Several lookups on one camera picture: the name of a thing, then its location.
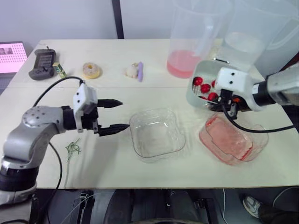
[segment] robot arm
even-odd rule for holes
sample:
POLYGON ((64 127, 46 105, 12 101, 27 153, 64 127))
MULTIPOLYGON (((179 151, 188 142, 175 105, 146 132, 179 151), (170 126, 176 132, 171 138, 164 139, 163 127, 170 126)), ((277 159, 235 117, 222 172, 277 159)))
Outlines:
POLYGON ((261 111, 274 103, 299 105, 299 67, 270 75, 262 82, 246 72, 222 67, 215 88, 221 94, 216 104, 209 104, 209 109, 222 111, 224 104, 233 119, 238 111, 261 111))
POLYGON ((97 107, 122 105, 113 99, 96 98, 94 89, 81 84, 73 97, 74 110, 69 106, 36 106, 26 111, 20 125, 4 143, 0 169, 0 205, 28 199, 36 189, 38 169, 51 138, 66 130, 93 130, 99 136, 125 130, 129 125, 115 124, 108 128, 98 125, 97 107))

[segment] white table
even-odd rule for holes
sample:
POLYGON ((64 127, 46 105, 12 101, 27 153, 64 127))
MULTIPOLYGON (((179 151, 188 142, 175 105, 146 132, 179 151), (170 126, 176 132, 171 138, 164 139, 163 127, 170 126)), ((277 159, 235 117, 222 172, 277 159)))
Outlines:
MULTIPOLYGON (((198 131, 210 111, 190 106, 186 99, 188 80, 171 76, 165 67, 168 40, 45 40, 59 54, 59 62, 71 75, 81 76, 85 62, 103 68, 103 76, 87 81, 96 87, 99 98, 114 98, 124 105, 100 109, 99 122, 104 126, 128 123, 130 117, 146 109, 168 107, 178 118, 185 132, 187 145, 174 158, 144 163, 136 156, 130 130, 99 138, 92 131, 78 134, 68 131, 54 136, 52 143, 63 161, 61 188, 236 188, 299 185, 299 137, 295 129, 270 133, 269 143, 252 162, 229 166, 220 162, 198 139, 198 131), (134 62, 144 62, 144 81, 123 75, 134 62), (80 155, 67 163, 67 146, 80 138, 80 155)), ((0 96, 0 146, 8 133, 19 124, 23 113, 58 77, 43 81, 31 80, 35 55, 32 53, 9 87, 0 96)), ((261 76, 255 69, 255 77, 261 76)), ((71 105, 78 82, 68 80, 53 88, 41 105, 71 105)), ((283 109, 271 105, 262 112, 240 113, 240 116, 265 128, 291 124, 283 109)), ((38 187, 53 188, 59 177, 59 166, 49 147, 37 178, 38 187)))

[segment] laptop screen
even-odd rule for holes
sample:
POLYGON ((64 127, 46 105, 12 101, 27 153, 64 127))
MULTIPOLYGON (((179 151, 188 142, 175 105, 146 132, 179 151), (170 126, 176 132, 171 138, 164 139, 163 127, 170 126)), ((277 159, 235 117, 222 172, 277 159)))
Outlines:
POLYGON ((22 42, 0 42, 0 75, 18 72, 26 60, 22 42))

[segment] remote control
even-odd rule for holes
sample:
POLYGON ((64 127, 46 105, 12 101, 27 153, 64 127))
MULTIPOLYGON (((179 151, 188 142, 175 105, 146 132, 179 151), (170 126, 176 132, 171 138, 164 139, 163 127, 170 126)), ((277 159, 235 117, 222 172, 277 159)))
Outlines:
POLYGON ((56 57, 55 50, 49 48, 37 49, 34 53, 36 55, 36 62, 34 63, 33 70, 29 72, 30 78, 33 80, 43 80, 53 77, 53 63, 56 57))

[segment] sneaker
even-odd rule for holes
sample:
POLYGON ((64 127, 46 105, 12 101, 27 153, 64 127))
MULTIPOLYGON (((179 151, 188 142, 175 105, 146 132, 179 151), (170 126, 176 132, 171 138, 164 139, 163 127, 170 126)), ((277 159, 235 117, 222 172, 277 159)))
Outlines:
POLYGON ((259 218, 258 216, 258 209, 261 207, 262 203, 256 200, 255 198, 251 196, 246 196, 243 199, 243 206, 246 209, 246 211, 254 216, 255 218, 259 218))

